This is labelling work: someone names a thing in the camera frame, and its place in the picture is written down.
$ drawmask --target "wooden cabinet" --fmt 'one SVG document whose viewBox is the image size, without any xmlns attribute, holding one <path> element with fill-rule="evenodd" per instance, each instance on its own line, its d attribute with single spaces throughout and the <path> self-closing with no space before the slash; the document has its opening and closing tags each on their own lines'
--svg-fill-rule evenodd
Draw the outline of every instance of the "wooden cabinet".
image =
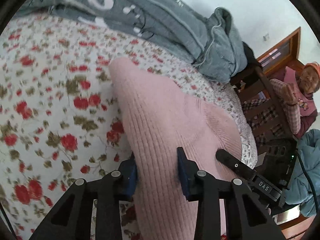
<svg viewBox="0 0 320 240">
<path fill-rule="evenodd" d="M 298 218 L 279 225 L 286 239 L 299 240 L 307 231 L 311 223 L 313 222 L 315 216 L 305 218 L 300 215 Z"/>
<path fill-rule="evenodd" d="M 302 71 L 304 65 L 298 60 L 300 35 L 301 27 L 258 57 L 257 60 L 261 63 L 263 72 L 267 77 L 286 66 L 298 73 Z"/>
</svg>

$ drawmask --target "white wall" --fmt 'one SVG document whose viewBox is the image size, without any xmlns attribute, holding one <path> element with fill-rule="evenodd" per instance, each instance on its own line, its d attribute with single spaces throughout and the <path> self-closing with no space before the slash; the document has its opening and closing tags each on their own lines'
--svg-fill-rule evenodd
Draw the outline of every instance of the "white wall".
<svg viewBox="0 0 320 240">
<path fill-rule="evenodd" d="M 320 115 L 317 116 L 315 122 L 310 126 L 309 130 L 311 129 L 319 129 L 320 130 Z"/>
<path fill-rule="evenodd" d="M 299 11 L 289 0 L 182 0 L 198 13 L 209 17 L 222 6 L 233 15 L 243 41 L 258 57 L 301 26 L 299 60 L 320 63 L 320 44 Z M 263 41 L 269 33 L 270 39 Z M 320 111 L 320 92 L 315 95 Z"/>
</svg>

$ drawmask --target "gray blanket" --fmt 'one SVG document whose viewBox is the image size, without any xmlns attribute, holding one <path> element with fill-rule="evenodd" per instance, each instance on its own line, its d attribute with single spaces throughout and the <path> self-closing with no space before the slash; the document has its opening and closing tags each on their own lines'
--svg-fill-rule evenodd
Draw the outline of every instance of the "gray blanket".
<svg viewBox="0 0 320 240">
<path fill-rule="evenodd" d="M 181 0 L 27 0 L 16 16 L 43 10 L 141 37 L 222 83 L 247 65 L 239 32 L 224 8 L 208 19 Z"/>
</svg>

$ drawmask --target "floral bedsheet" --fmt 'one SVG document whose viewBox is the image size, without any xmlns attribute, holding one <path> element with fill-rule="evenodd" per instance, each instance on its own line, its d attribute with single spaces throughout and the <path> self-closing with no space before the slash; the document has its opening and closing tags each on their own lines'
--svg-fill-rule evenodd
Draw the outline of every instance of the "floral bedsheet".
<svg viewBox="0 0 320 240">
<path fill-rule="evenodd" d="M 116 57 L 221 106 L 239 128 L 242 161 L 256 163 L 253 135 L 231 87 L 208 82 L 154 44 L 47 15 L 12 20 L 1 44 L 0 201 L 19 239 L 30 237 L 76 179 L 101 179 L 131 155 L 108 74 Z M 134 204 L 119 209 L 124 239 L 142 239 Z"/>
</svg>

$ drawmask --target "ribbed knit fabric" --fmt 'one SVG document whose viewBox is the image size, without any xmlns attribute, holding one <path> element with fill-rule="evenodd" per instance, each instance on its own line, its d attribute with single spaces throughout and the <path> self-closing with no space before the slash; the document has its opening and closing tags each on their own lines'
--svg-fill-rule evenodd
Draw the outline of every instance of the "ribbed knit fabric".
<svg viewBox="0 0 320 240">
<path fill-rule="evenodd" d="M 217 179 L 231 181 L 236 175 L 215 153 L 223 148 L 241 160 L 237 126 L 220 107 L 184 94 L 169 78 L 140 70 L 127 58 L 114 60 L 109 70 L 138 167 L 134 202 L 141 234 L 144 240 L 192 240 L 197 203 L 182 194 L 176 149 L 183 147 L 188 159 Z M 220 212 L 224 233 L 223 201 Z"/>
</svg>

